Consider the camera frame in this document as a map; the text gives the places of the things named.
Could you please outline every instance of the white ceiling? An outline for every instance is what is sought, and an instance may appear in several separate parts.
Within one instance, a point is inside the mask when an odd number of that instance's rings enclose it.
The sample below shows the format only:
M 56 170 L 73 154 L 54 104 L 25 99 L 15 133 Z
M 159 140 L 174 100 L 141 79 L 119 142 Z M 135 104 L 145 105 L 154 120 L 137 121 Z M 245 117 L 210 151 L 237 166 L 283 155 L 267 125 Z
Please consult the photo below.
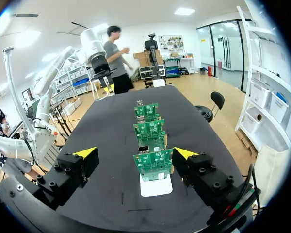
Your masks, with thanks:
M 85 27 L 102 23 L 120 27 L 156 22 L 183 22 L 196 24 L 214 16 L 235 12 L 236 6 L 248 10 L 244 0 L 23 0 L 9 9 L 11 14 L 39 14 L 38 17 L 15 17 L 11 20 L 5 36 L 0 37 L 0 85 L 6 81 L 2 49 L 15 42 L 18 33 L 25 30 L 41 31 L 38 40 L 30 47 L 14 49 L 12 52 L 12 71 L 16 85 L 25 76 L 39 71 L 47 64 L 41 62 L 44 55 L 60 52 L 66 46 L 80 46 L 80 37 L 70 32 L 77 28 L 75 22 Z M 177 16 L 179 7 L 195 9 L 190 16 Z M 82 28 L 74 30 L 80 34 Z

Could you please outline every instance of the black chair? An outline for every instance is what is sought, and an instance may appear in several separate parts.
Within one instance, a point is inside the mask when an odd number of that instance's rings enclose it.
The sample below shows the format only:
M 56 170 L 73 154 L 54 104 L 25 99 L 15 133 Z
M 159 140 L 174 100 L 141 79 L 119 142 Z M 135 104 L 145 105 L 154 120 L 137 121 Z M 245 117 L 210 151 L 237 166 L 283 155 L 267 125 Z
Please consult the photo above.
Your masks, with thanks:
M 208 121 L 208 123 L 210 123 L 215 118 L 219 109 L 221 110 L 224 105 L 224 97 L 219 92 L 216 92 L 216 91 L 212 92 L 210 97 L 214 102 L 214 106 L 211 110 L 205 106 L 194 106 L 200 112 L 200 114 L 204 117 L 204 119 Z M 213 110 L 216 105 L 218 109 L 213 115 Z

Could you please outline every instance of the black table surface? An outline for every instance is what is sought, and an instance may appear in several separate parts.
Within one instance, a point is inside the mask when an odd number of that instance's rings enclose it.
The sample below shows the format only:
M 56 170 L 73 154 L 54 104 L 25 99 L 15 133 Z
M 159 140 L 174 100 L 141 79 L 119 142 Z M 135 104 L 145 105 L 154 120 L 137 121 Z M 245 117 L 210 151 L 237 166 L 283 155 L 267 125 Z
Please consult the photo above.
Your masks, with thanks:
M 220 170 L 234 176 L 236 186 L 241 184 L 243 179 L 233 157 L 192 104 L 173 86 L 150 88 L 95 101 L 88 109 L 61 153 L 97 147 L 100 163 L 86 186 L 78 188 L 57 212 L 113 230 L 190 233 L 206 227 L 213 210 L 192 188 L 185 188 L 176 170 L 171 175 L 171 194 L 140 195 L 139 172 L 132 157 L 138 154 L 133 128 L 137 100 L 144 105 L 159 104 L 168 149 L 208 153 Z M 246 215 L 252 220 L 252 210 Z

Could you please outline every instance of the man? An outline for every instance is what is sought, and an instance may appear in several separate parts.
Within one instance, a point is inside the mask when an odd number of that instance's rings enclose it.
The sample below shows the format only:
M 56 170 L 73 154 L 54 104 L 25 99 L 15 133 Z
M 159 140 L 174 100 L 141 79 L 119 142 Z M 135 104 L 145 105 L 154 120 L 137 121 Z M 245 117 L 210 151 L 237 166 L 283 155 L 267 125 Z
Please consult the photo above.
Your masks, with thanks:
M 111 74 L 114 82 L 114 92 L 115 94 L 120 94 L 128 92 L 133 89 L 134 86 L 131 83 L 129 76 L 126 73 L 124 64 L 126 64 L 130 70 L 133 70 L 132 66 L 122 57 L 122 54 L 129 53 L 129 48 L 123 48 L 121 51 L 114 44 L 115 40 L 118 40 L 121 36 L 121 29 L 117 26 L 110 26 L 107 29 L 107 34 L 109 40 L 104 44 L 104 49 L 106 51 L 106 59 L 109 63 L 111 69 L 116 69 L 115 72 Z
M 5 119 L 5 114 L 0 109 L 0 136 L 7 137 L 7 130 L 6 130 L 7 121 Z M 16 167 L 21 170 L 23 173 L 27 173 L 32 178 L 36 178 L 38 173 L 31 168 L 31 165 L 24 160 L 21 159 L 11 159 L 6 158 L 2 154 L 0 154 L 0 167 L 2 167 L 3 171 L 7 172 L 8 174 L 12 171 L 12 167 Z

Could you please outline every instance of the circuit board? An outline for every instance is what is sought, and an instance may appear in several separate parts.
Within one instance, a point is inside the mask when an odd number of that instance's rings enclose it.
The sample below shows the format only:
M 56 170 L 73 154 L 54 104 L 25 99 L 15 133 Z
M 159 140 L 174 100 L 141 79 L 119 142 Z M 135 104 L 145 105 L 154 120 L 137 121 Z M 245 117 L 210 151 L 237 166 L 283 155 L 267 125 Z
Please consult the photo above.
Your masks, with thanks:
M 133 158 L 144 181 L 153 181 L 167 178 L 173 173 L 173 149 L 148 154 L 134 155 Z
M 135 133 L 139 145 L 139 153 L 164 150 L 167 146 L 165 131 L 162 131 L 164 120 L 135 124 Z
M 141 105 L 135 107 L 135 114 L 138 123 L 151 122 L 154 120 L 159 120 L 160 115 L 156 113 L 156 109 L 158 108 L 157 103 L 149 104 L 149 105 Z

